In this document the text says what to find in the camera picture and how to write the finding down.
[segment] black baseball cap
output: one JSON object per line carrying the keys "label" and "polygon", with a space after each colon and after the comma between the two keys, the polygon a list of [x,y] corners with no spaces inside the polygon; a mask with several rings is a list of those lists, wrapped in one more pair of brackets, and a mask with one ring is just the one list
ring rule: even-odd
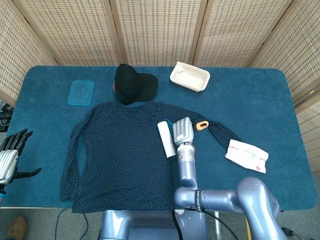
{"label": "black baseball cap", "polygon": [[124,105],[145,102],[157,95],[158,79],[148,73],[137,73],[128,64],[120,64],[114,77],[116,98]]}

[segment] table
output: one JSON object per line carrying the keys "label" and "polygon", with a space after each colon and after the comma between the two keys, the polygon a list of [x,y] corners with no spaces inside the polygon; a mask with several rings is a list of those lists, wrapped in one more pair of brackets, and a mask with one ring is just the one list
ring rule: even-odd
{"label": "table", "polygon": [[[27,172],[42,168],[42,171],[8,185],[4,207],[72,206],[69,201],[61,201],[59,195],[70,133],[97,104],[117,102],[113,93],[116,69],[116,66],[36,66],[28,71],[8,134],[24,128],[34,131],[25,145],[18,169]],[[204,91],[194,92],[170,81],[173,67],[135,69],[157,76],[159,88],[154,100],[220,122],[243,142],[269,153],[266,174],[248,170],[226,159],[226,150],[208,131],[197,132],[194,145],[199,188],[236,189],[240,180],[252,176],[266,183],[283,210],[309,209],[316,204],[316,187],[286,77],[281,71],[204,67],[210,72],[209,83]],[[94,82],[90,106],[68,105],[75,80]],[[78,155],[83,153],[83,146],[79,146]],[[83,167],[84,159],[80,159],[80,171]]]}

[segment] blue plastic lid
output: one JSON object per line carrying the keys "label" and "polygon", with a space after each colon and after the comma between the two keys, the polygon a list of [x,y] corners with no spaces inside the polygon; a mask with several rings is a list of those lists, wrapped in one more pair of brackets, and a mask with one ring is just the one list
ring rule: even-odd
{"label": "blue plastic lid", "polygon": [[68,98],[68,104],[89,106],[94,91],[93,81],[73,81]]}

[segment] brown shoe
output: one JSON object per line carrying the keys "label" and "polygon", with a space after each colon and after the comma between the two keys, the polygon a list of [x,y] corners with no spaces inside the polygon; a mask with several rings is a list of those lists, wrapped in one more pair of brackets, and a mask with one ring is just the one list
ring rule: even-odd
{"label": "brown shoe", "polygon": [[27,220],[24,216],[16,217],[8,230],[9,239],[22,240],[27,231]]}

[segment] black cable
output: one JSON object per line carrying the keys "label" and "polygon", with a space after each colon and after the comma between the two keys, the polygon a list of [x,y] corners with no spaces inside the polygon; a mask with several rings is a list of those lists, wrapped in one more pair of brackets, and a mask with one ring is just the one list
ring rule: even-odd
{"label": "black cable", "polygon": [[178,232],[179,240],[184,240],[184,238],[182,236],[182,232],[181,232],[180,226],[179,226],[177,218],[176,218],[175,210],[172,210],[172,220],[173,220],[175,228],[176,228],[176,230]]}
{"label": "black cable", "polygon": [[[197,211],[195,209],[192,209],[192,208],[185,208],[185,210],[188,210],[188,211]],[[239,238],[237,237],[237,235],[234,233],[234,231],[231,230],[231,228],[226,224],[224,223],[224,221],[222,221],[220,218],[216,217],[215,215],[213,215],[212,213],[210,212],[207,212],[206,210],[202,209],[202,212],[204,212],[205,214],[208,214],[209,216],[213,217],[214,219],[216,219],[217,221],[219,221],[223,226],[225,226],[226,229],[229,230],[229,232],[232,234],[232,236],[234,237],[234,239],[236,240],[239,240]]]}
{"label": "black cable", "polygon": [[[59,212],[58,214],[58,217],[56,218],[56,223],[55,223],[55,232],[54,232],[54,240],[57,240],[57,229],[58,229],[58,222],[59,222],[59,218],[60,218],[60,215],[65,211],[67,210],[68,208],[65,208],[63,210],[61,210],[61,212]],[[88,228],[89,228],[89,223],[88,223],[88,219],[87,219],[87,216],[83,213],[83,216],[84,216],[84,219],[85,219],[85,222],[86,222],[86,230],[85,232],[82,234],[82,236],[80,237],[79,240],[83,239],[84,236],[87,234],[88,232]]]}

